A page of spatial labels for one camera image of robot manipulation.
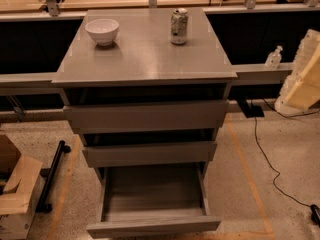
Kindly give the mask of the grey bottom drawer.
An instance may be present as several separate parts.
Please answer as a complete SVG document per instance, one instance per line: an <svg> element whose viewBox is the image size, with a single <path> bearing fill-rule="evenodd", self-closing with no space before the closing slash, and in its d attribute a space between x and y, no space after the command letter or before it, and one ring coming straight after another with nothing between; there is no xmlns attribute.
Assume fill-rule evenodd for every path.
<svg viewBox="0 0 320 240"><path fill-rule="evenodd" d="M94 239L214 231L204 177L196 163L104 170Z"/></svg>

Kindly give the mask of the grey drawer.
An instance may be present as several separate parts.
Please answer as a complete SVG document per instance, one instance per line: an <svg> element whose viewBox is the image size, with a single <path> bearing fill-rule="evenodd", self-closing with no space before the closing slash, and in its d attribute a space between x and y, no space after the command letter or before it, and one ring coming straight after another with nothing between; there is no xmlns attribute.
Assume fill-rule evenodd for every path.
<svg viewBox="0 0 320 240"><path fill-rule="evenodd" d="M94 239L214 231L204 177L196 163L104 170Z"/></svg>
<svg viewBox="0 0 320 240"><path fill-rule="evenodd" d="M85 147L89 167L115 167L187 162L213 159L215 141Z"/></svg>
<svg viewBox="0 0 320 240"><path fill-rule="evenodd" d="M222 125L226 100L65 106L64 113L77 133L122 133L209 129Z"/></svg>

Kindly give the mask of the grey drawer cabinet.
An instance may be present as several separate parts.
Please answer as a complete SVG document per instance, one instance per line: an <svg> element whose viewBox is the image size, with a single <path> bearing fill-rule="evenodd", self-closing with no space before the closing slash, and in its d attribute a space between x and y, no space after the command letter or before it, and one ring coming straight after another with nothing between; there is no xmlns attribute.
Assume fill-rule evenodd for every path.
<svg viewBox="0 0 320 240"><path fill-rule="evenodd" d="M188 11L187 41L170 40L169 8L87 13L53 80L65 106L226 100L237 75L200 8ZM119 23L112 44L95 43L85 25ZM85 147L215 141L219 128L77 133Z"/></svg>

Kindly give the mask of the grey top drawer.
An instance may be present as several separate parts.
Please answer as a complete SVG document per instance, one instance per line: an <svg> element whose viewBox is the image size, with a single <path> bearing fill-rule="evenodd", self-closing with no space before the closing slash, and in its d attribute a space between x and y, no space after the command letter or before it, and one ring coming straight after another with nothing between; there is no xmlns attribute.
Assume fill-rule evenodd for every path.
<svg viewBox="0 0 320 240"><path fill-rule="evenodd" d="M226 100L65 106L64 113L77 133L122 133L209 129L222 125Z"/></svg>

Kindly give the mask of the grey middle drawer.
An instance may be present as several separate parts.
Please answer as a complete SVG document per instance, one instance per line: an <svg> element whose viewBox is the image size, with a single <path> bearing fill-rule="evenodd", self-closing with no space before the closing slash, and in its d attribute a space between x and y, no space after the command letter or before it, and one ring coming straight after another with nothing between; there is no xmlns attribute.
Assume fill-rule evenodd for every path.
<svg viewBox="0 0 320 240"><path fill-rule="evenodd" d="M213 159L215 141L85 147L89 167L115 167L187 162Z"/></svg>

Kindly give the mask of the clear sanitizer bottle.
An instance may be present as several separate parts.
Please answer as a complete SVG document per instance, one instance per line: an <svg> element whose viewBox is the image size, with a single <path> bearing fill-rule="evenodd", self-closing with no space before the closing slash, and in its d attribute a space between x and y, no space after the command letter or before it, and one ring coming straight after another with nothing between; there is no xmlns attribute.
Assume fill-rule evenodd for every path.
<svg viewBox="0 0 320 240"><path fill-rule="evenodd" d="M283 47L277 46L276 49L268 55L265 67L268 69L277 69L282 59L282 51Z"/></svg>

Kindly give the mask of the black power adapter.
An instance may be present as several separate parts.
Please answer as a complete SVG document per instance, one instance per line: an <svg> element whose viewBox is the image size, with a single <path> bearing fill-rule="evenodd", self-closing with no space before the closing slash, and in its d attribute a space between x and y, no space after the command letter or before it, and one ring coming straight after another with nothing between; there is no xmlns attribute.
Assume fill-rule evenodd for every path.
<svg viewBox="0 0 320 240"><path fill-rule="evenodd" d="M312 212L312 215L311 215L312 220L320 227L320 208L317 205L312 204L311 212Z"/></svg>

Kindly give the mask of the crushed soda can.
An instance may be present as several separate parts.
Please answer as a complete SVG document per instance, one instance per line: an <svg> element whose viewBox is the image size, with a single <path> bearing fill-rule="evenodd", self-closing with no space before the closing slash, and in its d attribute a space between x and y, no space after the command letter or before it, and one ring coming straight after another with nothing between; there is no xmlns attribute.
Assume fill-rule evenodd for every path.
<svg viewBox="0 0 320 240"><path fill-rule="evenodd" d="M188 11L185 8L175 8L171 16L171 42L176 45L187 41Z"/></svg>

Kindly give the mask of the white ceramic bowl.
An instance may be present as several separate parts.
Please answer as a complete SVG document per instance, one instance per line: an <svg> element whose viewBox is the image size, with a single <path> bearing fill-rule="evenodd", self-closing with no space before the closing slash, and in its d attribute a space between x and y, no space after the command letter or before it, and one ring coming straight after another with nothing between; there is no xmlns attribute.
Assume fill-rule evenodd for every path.
<svg viewBox="0 0 320 240"><path fill-rule="evenodd" d="M88 22L85 30L95 43L107 46L117 37L119 23L113 19L97 19Z"/></svg>

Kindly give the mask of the black metal bar stand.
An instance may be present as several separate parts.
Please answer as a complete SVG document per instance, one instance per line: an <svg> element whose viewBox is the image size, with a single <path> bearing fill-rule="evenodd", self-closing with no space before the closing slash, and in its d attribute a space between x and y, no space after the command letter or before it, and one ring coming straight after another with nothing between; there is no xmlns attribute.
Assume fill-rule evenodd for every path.
<svg viewBox="0 0 320 240"><path fill-rule="evenodd" d="M58 143L51 166L49 168L43 168L40 171L40 175L45 179L45 184L43 186L43 189L36 207L36 211L38 213L50 213L52 211L52 205L47 202L48 196L53 184L53 180L55 178L55 174L59 166L60 159L63 154L69 153L70 151L71 151L71 147L68 146L64 140L61 140Z"/></svg>

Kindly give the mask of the cardboard box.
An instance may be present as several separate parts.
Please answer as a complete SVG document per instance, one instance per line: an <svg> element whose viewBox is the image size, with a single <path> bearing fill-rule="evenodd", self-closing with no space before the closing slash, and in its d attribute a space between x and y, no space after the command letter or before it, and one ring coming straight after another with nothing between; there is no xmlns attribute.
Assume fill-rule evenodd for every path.
<svg viewBox="0 0 320 240"><path fill-rule="evenodd" d="M0 136L0 173L9 176L0 195L0 240L27 238L44 186L42 165Z"/></svg>

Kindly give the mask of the black floor bracket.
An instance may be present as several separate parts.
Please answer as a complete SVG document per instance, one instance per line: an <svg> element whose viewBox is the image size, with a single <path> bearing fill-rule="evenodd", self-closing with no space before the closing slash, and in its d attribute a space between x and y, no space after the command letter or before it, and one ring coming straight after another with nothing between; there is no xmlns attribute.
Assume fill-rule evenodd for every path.
<svg viewBox="0 0 320 240"><path fill-rule="evenodd" d="M247 118L263 117L264 112L261 106L248 103L245 99L238 99L237 104Z"/></svg>

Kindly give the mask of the grey metal rail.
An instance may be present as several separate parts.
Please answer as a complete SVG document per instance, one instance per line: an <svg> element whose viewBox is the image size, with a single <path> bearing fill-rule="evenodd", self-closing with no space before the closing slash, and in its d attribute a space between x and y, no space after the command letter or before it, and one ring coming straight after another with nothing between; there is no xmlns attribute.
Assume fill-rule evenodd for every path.
<svg viewBox="0 0 320 240"><path fill-rule="evenodd" d="M234 85L282 84L291 74L291 66L291 63L281 63L277 70L271 70L263 64L232 65L232 71L237 74ZM55 76L55 72L3 74L0 76L0 95L58 94L59 90L51 84Z"/></svg>

